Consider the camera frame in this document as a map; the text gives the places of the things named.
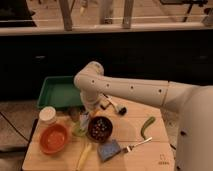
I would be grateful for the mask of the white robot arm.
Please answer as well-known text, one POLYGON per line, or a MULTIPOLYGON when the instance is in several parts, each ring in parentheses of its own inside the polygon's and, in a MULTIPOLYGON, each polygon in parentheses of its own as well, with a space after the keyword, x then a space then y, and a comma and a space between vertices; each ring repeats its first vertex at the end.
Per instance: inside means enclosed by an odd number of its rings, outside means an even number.
POLYGON ((108 77, 96 61, 74 76, 74 84, 89 111, 108 94, 178 113, 174 171, 213 171, 213 85, 108 77))

